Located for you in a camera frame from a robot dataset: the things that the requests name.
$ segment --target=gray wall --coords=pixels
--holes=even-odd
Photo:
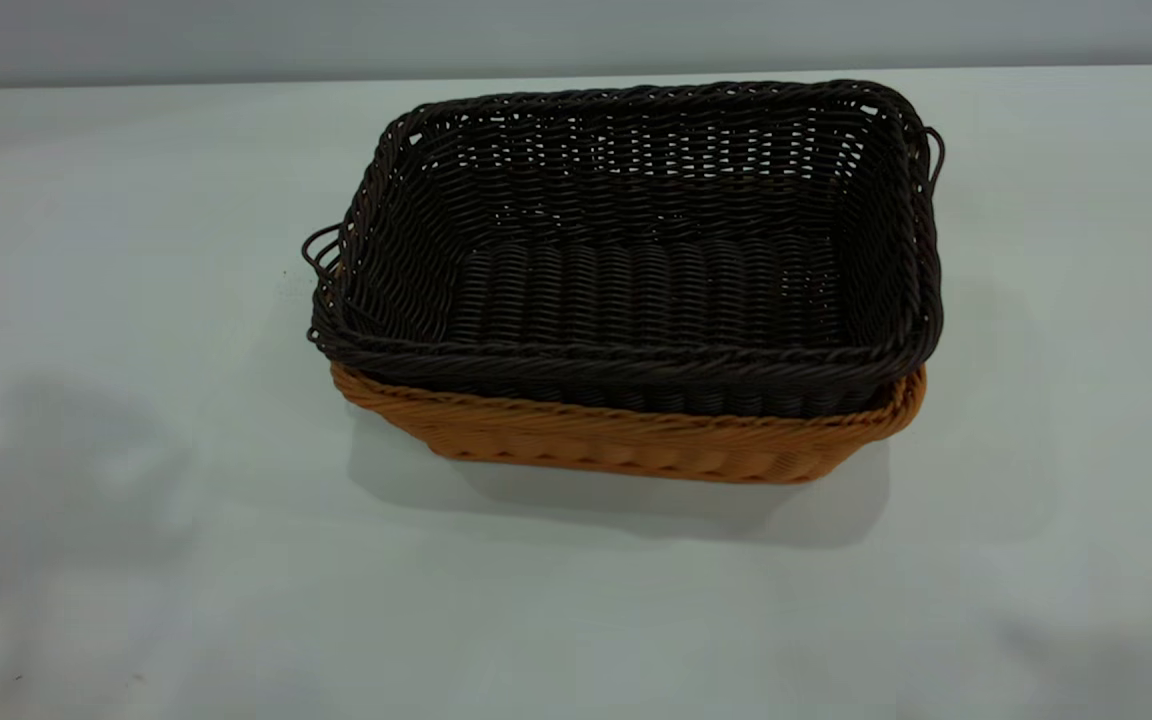
[[[1152,63],[1152,0],[0,0],[0,85]]]

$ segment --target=rectangular basket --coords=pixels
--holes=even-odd
[[[867,409],[940,338],[929,132],[858,81],[424,105],[306,242],[310,336],[379,381],[482,396]]]
[[[864,414],[703,418],[394,387],[339,363],[332,377],[347,400],[445,457],[723,483],[820,478],[859,447],[909,425],[927,391],[919,367]]]

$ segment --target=basket bottom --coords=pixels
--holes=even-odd
[[[737,484],[801,484],[823,478],[863,447],[805,444],[796,450],[725,450],[700,441],[695,447],[613,442],[598,437],[561,437],[520,430],[448,429],[389,418],[450,460],[507,462],[513,465],[594,470]]]
[[[597,473],[620,473],[637,475],[645,478],[672,478],[677,480],[695,480],[706,483],[730,483],[730,484],[780,484],[780,486],[794,486],[823,478],[826,473],[836,468],[838,462],[842,462],[847,456],[840,457],[838,462],[828,468],[817,468],[810,473],[773,473],[770,477],[763,475],[751,475],[751,477],[732,477],[730,475],[717,473],[717,471],[680,470],[677,468],[646,468],[636,465],[634,462],[622,462],[620,465],[608,465],[599,460],[561,460],[552,456],[518,457],[509,454],[475,455],[469,450],[441,452],[433,445],[429,446],[435,455],[448,460],[468,460],[471,462],[506,462],[511,465],[532,465],[539,468],[562,468],[564,470],[593,470]]]

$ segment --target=white surface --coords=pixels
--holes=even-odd
[[[385,122],[605,81],[0,91],[0,717],[1152,717],[1152,68],[863,74],[947,324],[804,488],[444,461],[303,340]]]
[[[1152,63],[1152,0],[0,0],[0,86]]]

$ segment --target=stacked baskets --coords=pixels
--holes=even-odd
[[[918,412],[929,136],[856,81],[424,105],[305,244],[310,340],[440,455],[818,478]]]

